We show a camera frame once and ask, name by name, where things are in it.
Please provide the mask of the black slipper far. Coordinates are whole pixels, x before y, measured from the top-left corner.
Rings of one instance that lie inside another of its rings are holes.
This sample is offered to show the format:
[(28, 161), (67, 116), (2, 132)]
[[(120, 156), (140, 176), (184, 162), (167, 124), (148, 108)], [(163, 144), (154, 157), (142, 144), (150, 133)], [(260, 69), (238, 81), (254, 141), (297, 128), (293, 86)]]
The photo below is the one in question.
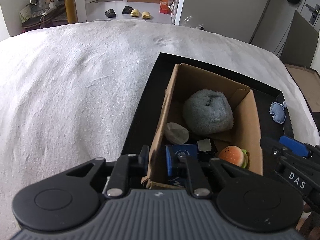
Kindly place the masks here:
[(132, 10), (133, 10), (132, 7), (126, 5), (126, 6), (123, 8), (122, 14), (124, 14), (124, 15), (131, 14)]

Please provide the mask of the yellow slipper left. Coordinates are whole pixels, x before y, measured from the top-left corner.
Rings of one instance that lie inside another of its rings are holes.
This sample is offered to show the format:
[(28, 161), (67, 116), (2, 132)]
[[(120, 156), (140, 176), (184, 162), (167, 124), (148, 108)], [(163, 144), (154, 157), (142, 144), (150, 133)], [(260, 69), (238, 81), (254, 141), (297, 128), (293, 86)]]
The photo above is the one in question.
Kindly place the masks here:
[(131, 17), (139, 17), (139, 10), (138, 9), (133, 9), (130, 13)]

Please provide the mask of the plush hamburger toy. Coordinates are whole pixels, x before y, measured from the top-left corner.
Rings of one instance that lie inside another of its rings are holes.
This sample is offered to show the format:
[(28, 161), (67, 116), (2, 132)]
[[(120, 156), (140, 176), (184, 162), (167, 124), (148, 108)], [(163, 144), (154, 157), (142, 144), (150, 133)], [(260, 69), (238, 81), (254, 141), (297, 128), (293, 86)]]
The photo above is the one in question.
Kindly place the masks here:
[(249, 161), (247, 151), (237, 146), (224, 148), (217, 157), (242, 168), (246, 168)]

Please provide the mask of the small grey soft piece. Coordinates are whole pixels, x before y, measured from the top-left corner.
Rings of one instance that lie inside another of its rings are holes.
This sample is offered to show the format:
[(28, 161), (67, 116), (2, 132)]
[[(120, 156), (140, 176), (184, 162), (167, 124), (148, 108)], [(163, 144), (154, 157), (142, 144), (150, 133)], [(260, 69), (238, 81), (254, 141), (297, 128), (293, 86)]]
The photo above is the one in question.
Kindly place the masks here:
[(210, 152), (212, 150), (212, 145), (209, 139), (203, 139), (197, 141), (197, 147), (199, 152)]

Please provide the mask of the blue denim stuffed toy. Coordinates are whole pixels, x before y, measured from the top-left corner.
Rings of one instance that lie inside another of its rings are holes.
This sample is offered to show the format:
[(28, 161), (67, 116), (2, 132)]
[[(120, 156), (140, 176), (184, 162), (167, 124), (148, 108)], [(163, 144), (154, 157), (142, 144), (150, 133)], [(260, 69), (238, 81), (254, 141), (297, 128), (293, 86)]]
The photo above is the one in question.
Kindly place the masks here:
[(283, 103), (273, 102), (271, 103), (269, 113), (272, 115), (272, 120), (278, 124), (283, 125), (286, 120), (285, 108), (286, 102)]

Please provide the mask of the orange cardboard box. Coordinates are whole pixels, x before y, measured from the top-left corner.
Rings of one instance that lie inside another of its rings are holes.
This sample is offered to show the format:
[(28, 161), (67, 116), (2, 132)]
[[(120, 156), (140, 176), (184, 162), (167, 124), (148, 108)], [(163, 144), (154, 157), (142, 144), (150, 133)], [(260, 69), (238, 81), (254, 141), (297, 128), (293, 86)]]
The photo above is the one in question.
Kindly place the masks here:
[(159, 12), (161, 14), (171, 14), (171, 10), (169, 8), (170, 0), (160, 0), (160, 8)]

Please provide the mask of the blue tissue pack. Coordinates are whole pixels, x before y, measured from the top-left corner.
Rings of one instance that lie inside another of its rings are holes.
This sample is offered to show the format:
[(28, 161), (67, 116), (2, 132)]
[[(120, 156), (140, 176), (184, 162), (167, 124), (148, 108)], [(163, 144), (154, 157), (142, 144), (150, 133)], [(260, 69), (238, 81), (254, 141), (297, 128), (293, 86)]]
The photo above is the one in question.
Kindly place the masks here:
[(167, 174), (168, 177), (172, 177), (174, 170), (178, 168), (180, 163), (179, 157), (190, 156), (194, 159), (197, 158), (197, 145), (167, 145), (166, 146), (166, 160), (167, 160)]

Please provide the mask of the black slipper near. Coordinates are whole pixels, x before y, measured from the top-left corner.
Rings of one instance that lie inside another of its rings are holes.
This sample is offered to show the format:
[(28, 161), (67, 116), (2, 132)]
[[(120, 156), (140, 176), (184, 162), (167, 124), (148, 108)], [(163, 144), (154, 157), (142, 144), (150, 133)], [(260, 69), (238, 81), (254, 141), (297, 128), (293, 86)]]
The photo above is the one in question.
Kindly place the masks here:
[(116, 13), (113, 9), (108, 9), (107, 11), (105, 11), (105, 16), (107, 18), (116, 18)]

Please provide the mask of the brown cardboard box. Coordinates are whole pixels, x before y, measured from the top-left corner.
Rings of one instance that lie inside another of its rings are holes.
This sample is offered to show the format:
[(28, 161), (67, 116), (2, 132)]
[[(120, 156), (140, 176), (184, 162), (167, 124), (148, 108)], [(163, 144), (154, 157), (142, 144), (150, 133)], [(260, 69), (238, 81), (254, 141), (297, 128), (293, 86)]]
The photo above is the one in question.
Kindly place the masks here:
[(221, 75), (182, 63), (176, 64), (172, 71), (150, 148), (147, 174), (141, 179), (148, 188), (156, 183), (167, 182), (166, 142), (163, 140), (166, 124), (174, 122), (188, 128), (183, 117), (183, 106), (194, 93), (202, 89), (219, 91), (225, 95), (233, 112), (234, 125), (227, 131), (208, 135), (190, 131), (188, 142), (193, 144), (212, 139), (219, 151), (228, 145), (238, 146), (249, 153), (248, 170), (259, 175), (264, 173), (260, 122), (253, 90)]

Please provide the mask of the black slipper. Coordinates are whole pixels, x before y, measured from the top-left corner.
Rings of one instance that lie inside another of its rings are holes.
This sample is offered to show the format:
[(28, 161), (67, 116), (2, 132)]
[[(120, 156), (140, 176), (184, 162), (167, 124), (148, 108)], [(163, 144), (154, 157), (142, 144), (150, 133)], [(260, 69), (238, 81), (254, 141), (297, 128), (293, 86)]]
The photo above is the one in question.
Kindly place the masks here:
[(105, 11), (105, 16), (107, 18), (116, 18), (116, 13), (113, 9), (108, 9), (107, 11)]
[(126, 6), (123, 8), (122, 14), (124, 14), (124, 15), (131, 14), (132, 10), (133, 10), (132, 7), (126, 5)]

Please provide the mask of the fluffy grey-blue plush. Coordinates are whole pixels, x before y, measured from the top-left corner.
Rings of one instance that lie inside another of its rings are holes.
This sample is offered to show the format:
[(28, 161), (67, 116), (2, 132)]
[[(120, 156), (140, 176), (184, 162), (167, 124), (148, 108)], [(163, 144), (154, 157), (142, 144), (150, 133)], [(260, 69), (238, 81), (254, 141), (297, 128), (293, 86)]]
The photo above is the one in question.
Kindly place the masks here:
[(233, 128), (233, 112), (222, 92), (202, 89), (194, 93), (183, 105), (183, 118), (197, 134), (220, 133)]

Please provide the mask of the grey crumpled soft ball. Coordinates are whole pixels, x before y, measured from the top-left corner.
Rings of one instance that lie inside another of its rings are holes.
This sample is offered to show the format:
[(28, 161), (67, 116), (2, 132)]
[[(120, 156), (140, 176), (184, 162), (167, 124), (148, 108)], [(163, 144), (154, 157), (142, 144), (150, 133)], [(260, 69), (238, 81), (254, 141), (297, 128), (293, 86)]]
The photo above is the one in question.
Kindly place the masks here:
[(183, 145), (189, 139), (189, 131), (175, 122), (166, 124), (164, 135), (169, 142), (176, 145)]

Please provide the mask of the black shallow tray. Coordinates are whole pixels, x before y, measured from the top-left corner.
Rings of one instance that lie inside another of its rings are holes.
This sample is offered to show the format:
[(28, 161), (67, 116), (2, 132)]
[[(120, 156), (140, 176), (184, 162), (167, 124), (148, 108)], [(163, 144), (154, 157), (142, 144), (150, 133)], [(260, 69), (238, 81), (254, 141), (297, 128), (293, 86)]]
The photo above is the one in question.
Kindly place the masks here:
[(243, 75), (221, 66), (178, 55), (160, 53), (153, 65), (153, 69), (133, 116), (121, 151), (122, 155), (139, 153), (143, 145), (151, 145), (161, 114), (165, 90), (171, 78), (174, 66), (177, 63), (185, 63), (201, 68), (249, 86), (254, 92), (261, 135), (263, 137), (273, 138), (274, 140), (279, 140), (282, 135), (294, 137), (288, 110), (285, 111), (286, 120), (283, 125), (273, 121), (270, 114), (271, 103), (282, 103), (285, 101), (282, 91), (267, 85), (265, 81), (260, 82), (256, 78), (251, 78), (246, 74)]

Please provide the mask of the cluttered pile under table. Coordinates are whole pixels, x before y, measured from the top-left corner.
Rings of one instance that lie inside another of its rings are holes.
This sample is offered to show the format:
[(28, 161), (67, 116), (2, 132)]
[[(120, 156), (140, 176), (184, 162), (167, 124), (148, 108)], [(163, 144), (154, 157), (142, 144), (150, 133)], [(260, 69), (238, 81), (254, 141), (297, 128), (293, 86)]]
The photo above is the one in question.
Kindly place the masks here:
[(65, 0), (29, 0), (19, 16), (23, 32), (68, 23)]

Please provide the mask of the clear plastic bag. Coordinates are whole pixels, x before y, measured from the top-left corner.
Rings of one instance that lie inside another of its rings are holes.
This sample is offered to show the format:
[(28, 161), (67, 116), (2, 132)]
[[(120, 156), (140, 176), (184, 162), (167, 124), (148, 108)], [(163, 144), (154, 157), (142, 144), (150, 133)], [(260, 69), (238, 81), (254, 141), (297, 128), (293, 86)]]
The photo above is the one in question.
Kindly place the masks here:
[(203, 30), (203, 24), (200, 23), (196, 18), (193, 16), (186, 17), (183, 22), (181, 23), (181, 26), (194, 28), (194, 29), (200, 29)]

